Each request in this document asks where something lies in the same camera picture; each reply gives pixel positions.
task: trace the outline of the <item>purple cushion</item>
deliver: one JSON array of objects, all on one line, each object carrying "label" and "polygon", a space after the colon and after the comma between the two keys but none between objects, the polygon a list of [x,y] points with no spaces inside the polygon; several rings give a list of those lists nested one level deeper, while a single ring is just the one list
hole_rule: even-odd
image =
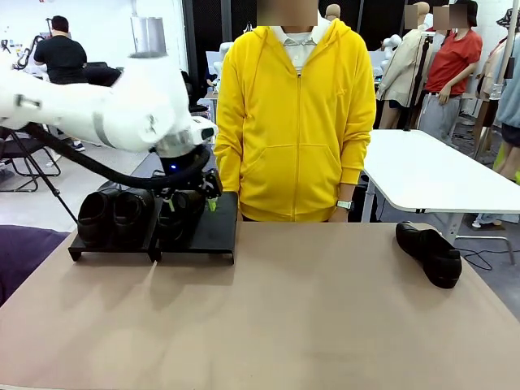
[{"label": "purple cushion", "polygon": [[0,225],[0,306],[69,233]]}]

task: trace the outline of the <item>black shoe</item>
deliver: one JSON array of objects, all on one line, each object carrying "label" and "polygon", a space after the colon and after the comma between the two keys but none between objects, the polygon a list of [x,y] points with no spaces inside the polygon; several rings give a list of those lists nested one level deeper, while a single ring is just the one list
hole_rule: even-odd
[{"label": "black shoe", "polygon": [[114,226],[114,199],[118,188],[103,188],[88,195],[78,215],[78,236],[86,246],[103,246]]},{"label": "black shoe", "polygon": [[162,248],[180,240],[183,234],[197,224],[204,212],[206,198],[197,191],[176,191],[170,204],[164,202],[157,222],[157,237]]},{"label": "black shoe", "polygon": [[130,188],[114,202],[115,241],[122,245],[140,245],[155,208],[154,195],[145,189]]},{"label": "black shoe", "polygon": [[417,230],[407,223],[396,226],[399,246],[422,264],[437,287],[454,288],[462,273],[461,254],[435,230]]}]

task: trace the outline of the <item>black tray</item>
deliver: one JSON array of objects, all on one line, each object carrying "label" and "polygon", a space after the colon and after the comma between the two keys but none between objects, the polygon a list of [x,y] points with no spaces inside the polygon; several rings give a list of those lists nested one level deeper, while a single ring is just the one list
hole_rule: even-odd
[{"label": "black tray", "polygon": [[215,211],[206,208],[201,218],[188,227],[180,240],[161,245],[154,235],[155,225],[163,205],[156,199],[155,210],[150,218],[143,242],[132,247],[117,245],[112,237],[103,247],[88,247],[76,236],[68,249],[72,260],[77,262],[83,253],[105,254],[148,254],[152,262],[159,262],[162,253],[173,254],[222,254],[228,265],[235,263],[236,214],[238,196],[236,193],[223,193],[217,201]]},{"label": "black tray", "polygon": [[83,253],[104,253],[104,254],[148,254],[152,262],[161,259],[161,254],[155,248],[156,240],[154,238],[154,229],[159,213],[161,212],[161,205],[163,201],[156,199],[155,210],[150,217],[146,233],[142,243],[132,246],[121,246],[114,242],[113,236],[102,247],[86,246],[79,236],[76,236],[72,242],[68,253],[71,254],[72,260],[77,262]]},{"label": "black tray", "polygon": [[171,243],[157,242],[158,251],[173,254],[222,254],[229,265],[235,263],[236,214],[238,195],[223,193],[217,201],[215,211],[206,209],[192,227],[187,227],[184,235]]}]

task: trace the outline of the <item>beige jacket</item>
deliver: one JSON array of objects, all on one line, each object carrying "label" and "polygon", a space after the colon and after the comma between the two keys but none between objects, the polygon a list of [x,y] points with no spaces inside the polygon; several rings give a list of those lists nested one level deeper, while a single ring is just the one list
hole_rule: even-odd
[{"label": "beige jacket", "polygon": [[[403,37],[403,42],[394,51],[392,59],[390,59],[390,63],[384,71],[377,93],[378,100],[396,100],[404,107],[410,106],[415,76],[417,75],[419,62],[423,54],[425,38],[421,37],[421,34],[426,29],[427,26],[423,24]],[[433,47],[430,45],[425,64],[430,62],[432,49]],[[422,73],[422,83],[419,91],[422,90],[426,82],[426,76],[427,66],[424,67]]]},{"label": "beige jacket", "polygon": [[505,43],[506,41],[503,41],[491,52],[484,64],[484,68],[477,76],[478,79],[483,78],[483,80],[479,80],[482,86],[480,87],[480,93],[477,92],[477,98],[486,102],[489,102],[489,95],[491,94],[493,85],[496,82],[497,73],[501,67],[500,61],[502,57],[504,57]]}]

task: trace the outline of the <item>hand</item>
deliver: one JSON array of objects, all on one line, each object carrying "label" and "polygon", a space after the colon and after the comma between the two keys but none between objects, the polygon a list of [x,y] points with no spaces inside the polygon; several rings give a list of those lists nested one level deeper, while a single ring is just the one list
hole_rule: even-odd
[{"label": "hand", "polygon": [[452,92],[452,87],[450,85],[445,85],[439,92],[439,104],[443,106],[449,100],[449,95]]},{"label": "hand", "polygon": [[349,221],[349,213],[346,209],[336,207],[336,211],[332,217],[328,220],[330,223],[347,223]]}]

